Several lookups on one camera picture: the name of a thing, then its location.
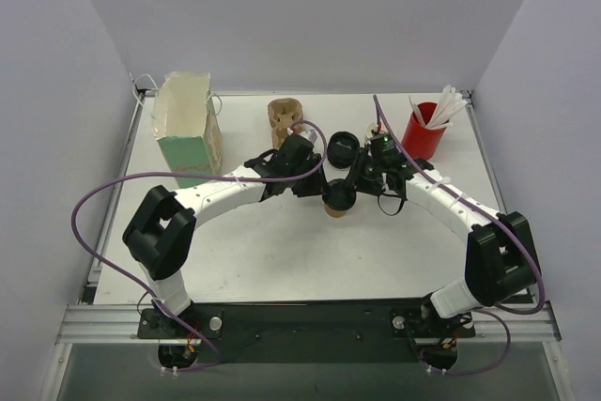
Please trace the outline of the brown paper coffee cup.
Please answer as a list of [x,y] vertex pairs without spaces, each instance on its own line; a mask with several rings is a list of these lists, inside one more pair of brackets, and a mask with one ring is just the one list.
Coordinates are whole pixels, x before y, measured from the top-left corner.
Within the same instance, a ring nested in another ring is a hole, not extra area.
[[347,208],[334,208],[328,204],[324,205],[325,212],[334,219],[344,217],[348,213]]

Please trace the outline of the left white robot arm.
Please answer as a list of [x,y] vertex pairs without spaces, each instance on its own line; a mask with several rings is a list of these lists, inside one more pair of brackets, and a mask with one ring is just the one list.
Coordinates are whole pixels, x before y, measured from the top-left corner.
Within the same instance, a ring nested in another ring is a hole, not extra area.
[[218,180],[169,191],[148,191],[123,233],[123,242],[147,278],[152,297],[161,305],[159,324],[178,337],[193,324],[181,269],[193,234],[201,225],[244,205],[260,203],[291,190],[297,197],[321,194],[323,160],[301,134],[288,136]]

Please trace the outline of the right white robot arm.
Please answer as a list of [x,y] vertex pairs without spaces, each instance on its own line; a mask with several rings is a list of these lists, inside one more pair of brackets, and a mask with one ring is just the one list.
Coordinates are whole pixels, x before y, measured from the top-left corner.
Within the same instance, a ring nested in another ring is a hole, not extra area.
[[466,245],[463,275],[425,298],[425,309],[448,319],[498,305],[541,282],[532,232],[523,215],[503,214],[466,196],[423,159],[410,160],[388,133],[355,152],[342,182],[345,197],[392,196],[430,213]]

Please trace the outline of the black coffee lid stack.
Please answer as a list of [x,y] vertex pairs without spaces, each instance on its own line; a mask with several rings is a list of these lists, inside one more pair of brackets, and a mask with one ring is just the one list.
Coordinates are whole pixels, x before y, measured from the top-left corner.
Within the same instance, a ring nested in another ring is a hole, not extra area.
[[327,160],[336,169],[348,169],[360,148],[358,138],[349,131],[334,133],[327,146]]

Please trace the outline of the green paper takeout bag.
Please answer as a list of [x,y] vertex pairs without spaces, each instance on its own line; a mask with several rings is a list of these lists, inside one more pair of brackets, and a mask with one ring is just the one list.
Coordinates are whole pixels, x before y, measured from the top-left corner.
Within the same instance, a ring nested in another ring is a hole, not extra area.
[[153,131],[169,169],[179,174],[178,187],[201,184],[198,175],[222,173],[223,138],[217,119],[222,108],[208,73],[178,71],[165,76],[155,95]]

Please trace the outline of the brown paper cup stack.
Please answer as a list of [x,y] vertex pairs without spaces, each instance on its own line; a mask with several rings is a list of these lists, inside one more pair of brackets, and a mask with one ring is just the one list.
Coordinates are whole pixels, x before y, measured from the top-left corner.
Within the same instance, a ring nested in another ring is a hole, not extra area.
[[380,133],[387,133],[387,132],[388,132],[388,129],[386,128],[386,126],[384,125],[384,123],[382,121],[372,122],[367,126],[365,136],[367,139],[370,139],[374,135],[377,135]]

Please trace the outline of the red straw holder cup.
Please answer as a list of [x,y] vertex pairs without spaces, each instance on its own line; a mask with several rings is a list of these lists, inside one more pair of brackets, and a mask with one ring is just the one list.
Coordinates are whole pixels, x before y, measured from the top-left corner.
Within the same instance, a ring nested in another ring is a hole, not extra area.
[[412,159],[429,160],[434,156],[445,131],[445,128],[428,129],[419,122],[416,114],[412,113],[401,145]]

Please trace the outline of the brown cardboard cup carrier stack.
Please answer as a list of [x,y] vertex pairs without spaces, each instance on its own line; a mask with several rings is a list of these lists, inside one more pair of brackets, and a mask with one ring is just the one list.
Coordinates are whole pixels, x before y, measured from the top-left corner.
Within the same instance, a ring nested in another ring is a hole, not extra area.
[[268,119],[271,127],[271,141],[279,149],[288,136],[288,129],[296,121],[303,119],[301,103],[293,98],[272,100],[268,104]]

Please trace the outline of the white wrapped straws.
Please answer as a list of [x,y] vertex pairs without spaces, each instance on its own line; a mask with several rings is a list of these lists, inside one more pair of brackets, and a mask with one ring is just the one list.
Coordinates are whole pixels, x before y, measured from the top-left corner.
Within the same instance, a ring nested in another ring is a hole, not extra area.
[[446,85],[440,93],[439,101],[435,103],[434,112],[428,120],[425,120],[418,105],[411,97],[408,99],[418,124],[431,131],[445,129],[452,125],[451,119],[468,105],[468,101],[460,91],[451,85]]

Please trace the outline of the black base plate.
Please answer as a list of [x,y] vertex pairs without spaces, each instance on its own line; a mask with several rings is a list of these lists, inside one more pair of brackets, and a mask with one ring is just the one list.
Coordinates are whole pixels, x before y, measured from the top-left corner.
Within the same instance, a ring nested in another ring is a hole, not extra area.
[[433,347],[456,359],[456,339],[472,338],[469,314],[439,319],[419,298],[194,303],[178,320],[142,311],[137,336],[159,342],[160,362],[415,362]]

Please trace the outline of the aluminium front rail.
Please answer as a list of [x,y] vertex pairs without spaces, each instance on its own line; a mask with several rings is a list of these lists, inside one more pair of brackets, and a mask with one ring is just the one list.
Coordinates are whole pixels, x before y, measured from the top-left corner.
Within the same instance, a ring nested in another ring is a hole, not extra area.
[[197,329],[209,340],[237,332],[251,338],[269,332],[348,333],[359,340],[377,332],[400,338],[409,332],[421,341],[457,333],[460,339],[500,342],[556,342],[561,334],[550,307],[531,316],[516,316],[498,308],[463,314],[457,326],[424,323],[416,301],[306,303],[198,303],[181,322],[142,305],[76,305],[67,309],[57,336],[59,344],[108,344],[148,340],[179,344]]

